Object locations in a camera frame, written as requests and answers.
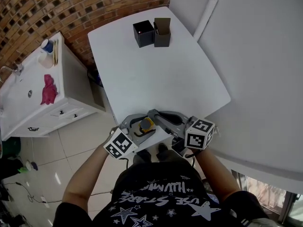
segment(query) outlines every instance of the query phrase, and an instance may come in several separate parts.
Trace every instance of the black box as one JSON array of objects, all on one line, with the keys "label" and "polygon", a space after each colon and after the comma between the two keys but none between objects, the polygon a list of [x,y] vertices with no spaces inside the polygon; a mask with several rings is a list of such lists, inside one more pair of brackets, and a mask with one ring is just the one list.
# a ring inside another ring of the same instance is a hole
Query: black box
[{"label": "black box", "polygon": [[140,48],[149,44],[153,44],[154,29],[149,20],[133,24],[133,26],[134,37]]},{"label": "black box", "polygon": [[155,47],[168,47],[170,42],[170,18],[157,17],[153,23],[155,26]]}]

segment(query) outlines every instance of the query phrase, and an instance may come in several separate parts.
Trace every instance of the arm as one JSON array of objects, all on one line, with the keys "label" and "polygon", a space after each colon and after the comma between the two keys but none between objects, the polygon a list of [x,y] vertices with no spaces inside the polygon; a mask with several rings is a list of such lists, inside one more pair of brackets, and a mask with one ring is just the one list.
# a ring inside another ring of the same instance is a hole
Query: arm
[{"label": "arm", "polygon": [[220,202],[223,202],[233,193],[240,191],[236,179],[211,152],[210,148],[206,148],[199,153],[196,159]]},{"label": "arm", "polygon": [[108,156],[108,152],[103,148],[106,142],[107,140],[99,145],[72,176],[65,189],[62,202],[75,204],[88,211],[89,197]]}]

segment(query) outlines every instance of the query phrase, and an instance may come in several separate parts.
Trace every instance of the white cabinet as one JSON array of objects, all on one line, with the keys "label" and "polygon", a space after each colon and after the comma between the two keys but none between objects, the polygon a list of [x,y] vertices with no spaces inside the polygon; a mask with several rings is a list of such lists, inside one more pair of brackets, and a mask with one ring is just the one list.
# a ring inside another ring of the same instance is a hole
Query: white cabinet
[{"label": "white cabinet", "polygon": [[[103,106],[95,103],[87,69],[64,44],[60,33],[51,40],[58,41],[58,64],[45,69],[37,64],[40,49],[32,52],[23,62],[20,78],[11,75],[0,90],[1,136],[42,137],[94,113],[104,113]],[[53,104],[40,105],[44,75],[54,79],[57,96]]]}]

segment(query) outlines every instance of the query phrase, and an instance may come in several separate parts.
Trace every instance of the pink cloth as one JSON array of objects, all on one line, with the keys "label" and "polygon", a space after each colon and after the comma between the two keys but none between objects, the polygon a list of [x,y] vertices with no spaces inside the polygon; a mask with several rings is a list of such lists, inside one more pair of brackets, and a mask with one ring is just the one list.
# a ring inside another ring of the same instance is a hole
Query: pink cloth
[{"label": "pink cloth", "polygon": [[53,104],[57,96],[57,88],[53,84],[53,78],[49,74],[44,75],[45,87],[42,90],[42,104]]}]

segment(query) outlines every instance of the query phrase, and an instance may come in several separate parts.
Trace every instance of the person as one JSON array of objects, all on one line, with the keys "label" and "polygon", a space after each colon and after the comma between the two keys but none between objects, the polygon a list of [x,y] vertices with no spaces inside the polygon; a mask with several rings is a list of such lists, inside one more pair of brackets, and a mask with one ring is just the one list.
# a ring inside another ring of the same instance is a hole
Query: person
[{"label": "person", "polygon": [[71,178],[54,227],[276,226],[257,198],[240,190],[210,148],[196,155],[196,160],[219,204],[207,195],[200,175],[189,162],[164,144],[158,146],[158,163],[151,162],[146,150],[134,156],[133,165],[120,174],[111,202],[91,220],[88,201],[108,156],[104,144]]}]

